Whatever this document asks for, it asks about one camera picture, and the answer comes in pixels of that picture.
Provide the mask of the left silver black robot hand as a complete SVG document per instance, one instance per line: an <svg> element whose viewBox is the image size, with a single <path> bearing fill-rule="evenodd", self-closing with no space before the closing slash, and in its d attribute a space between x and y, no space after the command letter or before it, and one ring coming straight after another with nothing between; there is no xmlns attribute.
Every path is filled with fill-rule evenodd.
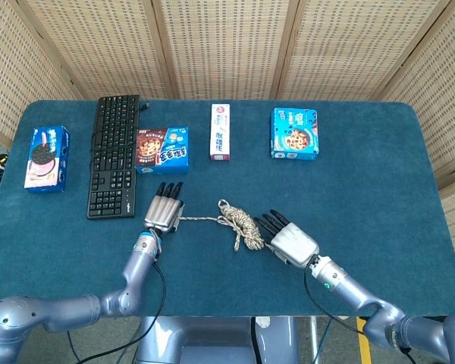
<svg viewBox="0 0 455 364"><path fill-rule="evenodd" d="M158 235L177 229L184 208L184 202L179 199L183 185L183 182L159 184L143 220L145 228Z"/></svg>

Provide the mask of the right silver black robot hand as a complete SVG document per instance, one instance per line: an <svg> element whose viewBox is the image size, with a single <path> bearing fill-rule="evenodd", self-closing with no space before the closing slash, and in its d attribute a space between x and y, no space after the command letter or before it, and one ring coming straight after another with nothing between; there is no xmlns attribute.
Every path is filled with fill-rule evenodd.
<svg viewBox="0 0 455 364"><path fill-rule="evenodd" d="M253 218L262 232L265 245L284 264L305 269L319 254L319 245L280 212L271 209L261 218Z"/></svg>

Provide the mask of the blue brown chocolate cookie box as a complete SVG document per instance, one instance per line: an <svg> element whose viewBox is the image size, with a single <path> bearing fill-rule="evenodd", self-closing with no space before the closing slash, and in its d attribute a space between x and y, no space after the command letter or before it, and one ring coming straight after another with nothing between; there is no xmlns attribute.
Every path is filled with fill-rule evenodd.
<svg viewBox="0 0 455 364"><path fill-rule="evenodd" d="M182 174L190 169L189 128L139 129L135 169L138 174Z"/></svg>

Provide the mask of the black computer keyboard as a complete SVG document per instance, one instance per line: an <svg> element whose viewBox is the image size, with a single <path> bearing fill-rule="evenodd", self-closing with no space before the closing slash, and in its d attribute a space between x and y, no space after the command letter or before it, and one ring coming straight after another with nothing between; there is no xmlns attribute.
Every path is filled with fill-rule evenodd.
<svg viewBox="0 0 455 364"><path fill-rule="evenodd" d="M135 215L139 113L138 95L98 99L90 149L89 220Z"/></svg>

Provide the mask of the blue carpet table cloth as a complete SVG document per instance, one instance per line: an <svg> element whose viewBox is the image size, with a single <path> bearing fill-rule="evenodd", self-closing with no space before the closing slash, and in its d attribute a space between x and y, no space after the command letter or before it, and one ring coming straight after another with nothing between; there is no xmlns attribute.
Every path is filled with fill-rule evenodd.
<svg viewBox="0 0 455 364"><path fill-rule="evenodd" d="M166 234L160 272L143 285L140 315L352 315L341 299L272 252L234 249L212 219L226 199L248 214L275 209L313 237L324 256L410 315L455 310L455 253L413 108L402 102L302 101L318 113L313 162L273 159L277 101L231 102L231 158L209 158L211 102L155 100L142 127L186 126L190 170L140 175L133 218L89 220L94 101L37 101L23 113L0 185L0 299L101 296L120 290L153 195L183 182L187 220ZM63 192L24 189L33 129L70 134Z"/></svg>

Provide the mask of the white pink toothpaste box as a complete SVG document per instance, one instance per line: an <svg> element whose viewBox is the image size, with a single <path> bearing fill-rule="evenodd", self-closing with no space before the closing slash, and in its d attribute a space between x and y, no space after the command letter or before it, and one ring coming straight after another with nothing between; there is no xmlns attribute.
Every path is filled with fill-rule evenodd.
<svg viewBox="0 0 455 364"><path fill-rule="evenodd" d="M231 158L230 125L231 106L212 104L209 155L211 160L229 161Z"/></svg>

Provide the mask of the light blue cookie box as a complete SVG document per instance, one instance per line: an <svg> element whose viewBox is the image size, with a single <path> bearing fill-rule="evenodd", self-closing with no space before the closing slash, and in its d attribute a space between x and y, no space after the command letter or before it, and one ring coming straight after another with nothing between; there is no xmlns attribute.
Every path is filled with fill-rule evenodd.
<svg viewBox="0 0 455 364"><path fill-rule="evenodd" d="M319 155L318 113L307 108L271 111L272 158L315 161Z"/></svg>

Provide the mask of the blue-grey robot torso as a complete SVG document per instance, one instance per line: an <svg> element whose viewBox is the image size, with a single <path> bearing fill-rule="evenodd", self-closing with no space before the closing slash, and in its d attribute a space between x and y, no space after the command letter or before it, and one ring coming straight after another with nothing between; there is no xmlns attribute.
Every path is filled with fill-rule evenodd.
<svg viewBox="0 0 455 364"><path fill-rule="evenodd" d="M135 364L299 364L292 316L145 317Z"/></svg>

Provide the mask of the dark blue Oreo box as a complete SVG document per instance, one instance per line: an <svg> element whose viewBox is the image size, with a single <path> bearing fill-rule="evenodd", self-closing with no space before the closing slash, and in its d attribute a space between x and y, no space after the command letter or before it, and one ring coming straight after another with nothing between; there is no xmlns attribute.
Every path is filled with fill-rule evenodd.
<svg viewBox="0 0 455 364"><path fill-rule="evenodd" d="M67 177L70 134L65 126L33 129L24 179L31 193L63 192Z"/></svg>

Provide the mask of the woven wicker screen panel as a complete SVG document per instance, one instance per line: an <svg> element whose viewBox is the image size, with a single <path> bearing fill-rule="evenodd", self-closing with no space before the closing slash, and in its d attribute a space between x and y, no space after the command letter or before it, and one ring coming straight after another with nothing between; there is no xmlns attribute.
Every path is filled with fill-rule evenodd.
<svg viewBox="0 0 455 364"><path fill-rule="evenodd" d="M179 96L160 0L15 0L85 99Z"/></svg>
<svg viewBox="0 0 455 364"><path fill-rule="evenodd" d="M450 0L294 0L277 99L375 99Z"/></svg>
<svg viewBox="0 0 455 364"><path fill-rule="evenodd" d="M20 1L0 0L0 144L11 147L29 104L81 97Z"/></svg>
<svg viewBox="0 0 455 364"><path fill-rule="evenodd" d="M176 99L273 99L301 0L152 0Z"/></svg>
<svg viewBox="0 0 455 364"><path fill-rule="evenodd" d="M419 117L455 252L455 0L443 0L380 96Z"/></svg>

